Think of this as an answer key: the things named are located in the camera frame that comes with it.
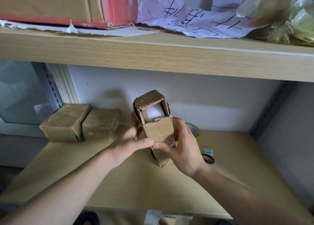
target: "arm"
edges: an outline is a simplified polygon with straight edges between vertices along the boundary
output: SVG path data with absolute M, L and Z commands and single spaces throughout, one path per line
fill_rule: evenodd
M 175 166 L 210 193 L 237 223 L 241 225 L 311 224 L 265 200 L 206 164 L 196 139 L 185 122 L 175 117 L 173 121 L 178 125 L 177 147 L 171 148 L 162 142 L 156 142 L 153 147 L 166 152 Z
M 154 143 L 149 138 L 135 139 L 136 128 L 132 127 L 121 139 L 27 201 L 0 224 L 73 224 L 108 172 L 136 150 Z

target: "cardboard box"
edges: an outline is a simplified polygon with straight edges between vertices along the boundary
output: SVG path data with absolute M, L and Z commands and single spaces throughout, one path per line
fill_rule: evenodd
M 64 104 L 40 128 L 50 142 L 83 141 L 82 123 L 91 110 L 90 104 Z
M 153 122 L 145 122 L 142 111 L 155 104 L 161 104 L 164 111 L 164 117 L 155 119 Z M 134 100 L 133 111 L 143 126 L 147 137 L 154 139 L 156 142 L 164 142 L 175 148 L 174 130 L 172 126 L 172 117 L 169 105 L 165 97 L 157 90 L 152 90 Z M 160 150 L 152 148 L 152 154 L 159 166 L 164 167 L 171 163 L 171 159 Z
M 112 29 L 135 23 L 138 0 L 0 0 L 0 19 Z
M 85 140 L 112 141 L 119 125 L 119 109 L 93 108 L 82 124 Z

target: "hand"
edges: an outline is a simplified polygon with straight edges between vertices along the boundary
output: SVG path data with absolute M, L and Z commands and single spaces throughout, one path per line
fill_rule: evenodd
M 195 136 L 183 119 L 173 117 L 173 122 L 177 124 L 178 144 L 172 148 L 163 142 L 155 142 L 153 148 L 164 151 L 172 159 L 175 166 L 187 176 L 193 176 L 207 164 L 204 162 Z
M 134 113 L 131 114 L 130 125 L 131 127 L 124 133 L 122 137 L 116 139 L 105 149 L 105 152 L 110 154 L 113 168 L 119 166 L 135 151 L 151 147 L 154 144 L 154 140 L 151 138 L 137 140 L 137 136 L 142 129 L 138 127 L 139 123 L 137 122 Z

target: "wooden shelf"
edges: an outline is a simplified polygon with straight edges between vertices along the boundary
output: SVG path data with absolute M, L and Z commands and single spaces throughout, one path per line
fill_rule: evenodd
M 103 141 L 49 143 L 2 193 L 0 201 L 24 203 L 108 145 Z M 214 150 L 214 166 L 275 203 L 313 220 L 285 180 L 247 133 L 202 131 L 200 148 Z M 137 151 L 113 169 L 87 203 L 87 208 L 162 210 L 166 214 L 201 214 L 231 218 L 194 180 L 174 164 L 160 168 L 150 148 Z
M 175 33 L 76 36 L 0 28 L 0 58 L 314 82 L 314 48 Z

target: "red cardboard box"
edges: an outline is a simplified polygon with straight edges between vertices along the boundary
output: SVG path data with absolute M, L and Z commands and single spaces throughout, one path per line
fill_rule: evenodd
M 0 19 L 112 29 L 135 23 L 138 0 L 0 0 Z

